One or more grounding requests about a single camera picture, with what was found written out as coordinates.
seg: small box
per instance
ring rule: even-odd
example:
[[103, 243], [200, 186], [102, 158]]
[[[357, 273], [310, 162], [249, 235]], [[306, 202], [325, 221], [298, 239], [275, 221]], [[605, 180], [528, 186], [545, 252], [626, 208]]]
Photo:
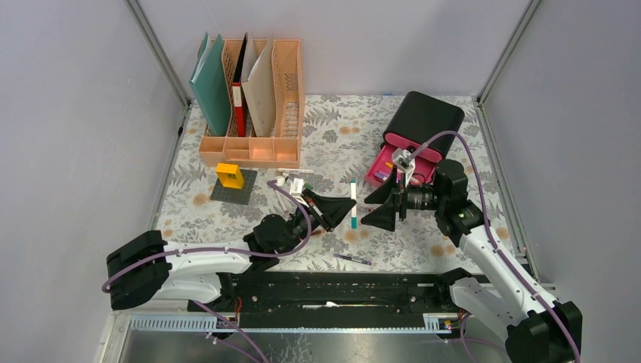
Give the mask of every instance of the small box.
[[225, 188], [243, 189], [245, 185], [245, 179], [238, 165], [219, 163], [216, 166], [216, 174]]
[[[423, 142], [441, 131], [458, 132], [464, 118], [465, 113], [460, 107], [411, 91], [398, 106], [398, 110], [383, 132], [385, 142], [365, 174], [365, 181], [379, 187], [382, 183], [377, 180], [376, 173], [392, 171], [386, 163], [392, 162], [392, 153], [397, 148], [416, 150]], [[430, 182], [436, 163], [447, 156], [453, 142], [454, 136], [444, 136], [432, 142], [428, 148], [416, 156], [414, 178], [423, 182], [423, 178], [417, 175], [421, 174], [425, 176], [425, 183]]]

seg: beige folder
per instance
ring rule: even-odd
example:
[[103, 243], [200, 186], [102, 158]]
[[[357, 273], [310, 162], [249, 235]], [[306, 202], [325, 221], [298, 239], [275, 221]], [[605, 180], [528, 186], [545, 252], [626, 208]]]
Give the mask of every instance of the beige folder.
[[274, 37], [271, 37], [254, 64], [247, 82], [242, 83], [249, 115], [252, 118], [256, 136], [260, 138], [272, 136], [276, 123], [274, 74], [271, 69], [273, 48]]

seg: floral tablecloth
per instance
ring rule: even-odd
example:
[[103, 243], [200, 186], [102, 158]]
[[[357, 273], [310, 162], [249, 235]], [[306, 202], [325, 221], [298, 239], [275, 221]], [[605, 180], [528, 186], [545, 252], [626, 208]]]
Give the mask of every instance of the floral tablecloth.
[[[379, 152], [382, 132], [402, 99], [402, 96], [306, 96], [301, 168], [315, 171], [315, 174], [305, 176], [314, 192], [348, 196], [348, 183], [355, 178], [358, 181], [359, 218], [367, 214], [363, 199], [373, 187], [364, 183], [363, 175]], [[501, 242], [511, 251], [497, 181], [491, 171], [472, 98], [439, 99], [465, 111], [460, 132], [472, 148], [479, 167], [492, 225]], [[203, 114], [195, 104], [156, 224], [166, 240], [211, 243], [240, 238], [263, 216], [282, 214], [274, 191], [265, 184], [277, 175], [274, 169], [258, 169], [248, 206], [209, 200], [217, 178], [214, 168], [207, 168], [198, 154], [205, 124]], [[480, 205], [472, 166], [458, 140], [447, 157], [459, 160], [465, 166], [470, 178], [470, 199]], [[334, 232], [312, 237], [305, 249], [282, 259], [272, 269], [440, 273], [463, 267], [472, 273], [480, 273], [480, 269], [441, 234], [432, 214], [409, 212], [407, 219], [397, 224], [394, 233], [360, 223], [353, 230], [346, 218]], [[332, 253], [361, 257], [373, 264], [337, 259]]]

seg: black pen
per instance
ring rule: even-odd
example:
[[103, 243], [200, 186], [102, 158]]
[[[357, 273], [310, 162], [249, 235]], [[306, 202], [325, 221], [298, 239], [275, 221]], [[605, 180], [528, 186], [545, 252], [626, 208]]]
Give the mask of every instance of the black pen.
[[351, 256], [339, 255], [338, 253], [334, 253], [334, 257], [336, 257], [337, 259], [346, 259], [348, 261], [362, 263], [363, 265], [370, 265], [370, 266], [372, 265], [372, 262], [364, 260], [364, 259], [362, 259], [360, 257], [351, 257]]

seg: red binder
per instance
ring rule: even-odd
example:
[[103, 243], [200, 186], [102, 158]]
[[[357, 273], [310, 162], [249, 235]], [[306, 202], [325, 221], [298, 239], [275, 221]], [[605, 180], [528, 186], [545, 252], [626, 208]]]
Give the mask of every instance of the red binder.
[[234, 79], [231, 83], [231, 94], [234, 97], [234, 112], [236, 113], [236, 128], [238, 136], [245, 137], [245, 125], [247, 124], [247, 105], [243, 96], [243, 90], [240, 87], [240, 74], [243, 72], [243, 59], [245, 59], [245, 49], [247, 48], [247, 33], [243, 39], [243, 46], [240, 48]]

